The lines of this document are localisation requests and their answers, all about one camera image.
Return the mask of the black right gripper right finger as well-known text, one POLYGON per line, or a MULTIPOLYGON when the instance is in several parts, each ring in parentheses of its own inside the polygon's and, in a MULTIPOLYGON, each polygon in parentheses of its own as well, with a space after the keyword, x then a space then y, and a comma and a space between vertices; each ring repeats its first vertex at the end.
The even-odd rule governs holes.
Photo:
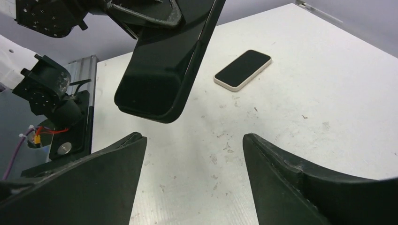
POLYGON ((372 180, 337 172, 257 134, 246 134, 242 141, 259 224, 397 224, 397 178, 372 180))

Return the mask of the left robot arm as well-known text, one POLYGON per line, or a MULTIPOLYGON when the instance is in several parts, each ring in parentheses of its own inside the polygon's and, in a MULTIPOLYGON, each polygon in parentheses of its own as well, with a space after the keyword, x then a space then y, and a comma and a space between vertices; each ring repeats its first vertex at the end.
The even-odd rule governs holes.
MULTIPOLYGON (((48 37, 66 37, 74 27, 86 30, 87 14, 106 15, 133 39, 144 27, 175 28, 183 14, 175 0, 3 0, 0 12, 17 24, 48 37)), ((68 70, 45 55, 0 38, 0 83, 27 100, 35 115, 58 128, 69 128, 83 116, 67 94, 68 70)))

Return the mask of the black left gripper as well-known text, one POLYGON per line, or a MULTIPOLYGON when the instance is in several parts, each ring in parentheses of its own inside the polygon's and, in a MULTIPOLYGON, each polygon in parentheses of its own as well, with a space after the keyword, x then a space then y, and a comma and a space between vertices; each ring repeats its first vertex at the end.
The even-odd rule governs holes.
POLYGON ((143 28, 171 29, 182 20, 175 0, 17 0, 16 22, 43 35, 63 38, 88 14, 106 15, 133 39, 143 28))

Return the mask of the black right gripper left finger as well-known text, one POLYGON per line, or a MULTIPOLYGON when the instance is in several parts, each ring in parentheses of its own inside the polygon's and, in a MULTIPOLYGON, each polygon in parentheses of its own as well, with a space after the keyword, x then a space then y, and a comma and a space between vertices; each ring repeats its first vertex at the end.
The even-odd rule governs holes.
POLYGON ((33 177, 2 181, 1 224, 129 224, 146 147, 134 132, 33 177))

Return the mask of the black phone case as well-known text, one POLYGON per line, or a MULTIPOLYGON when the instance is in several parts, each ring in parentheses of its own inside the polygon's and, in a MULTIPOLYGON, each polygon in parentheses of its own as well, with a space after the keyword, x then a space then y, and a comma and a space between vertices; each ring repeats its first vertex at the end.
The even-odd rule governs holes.
POLYGON ((182 113, 224 6, 223 0, 179 0, 176 28, 145 28, 115 92, 127 114, 171 123, 182 113))

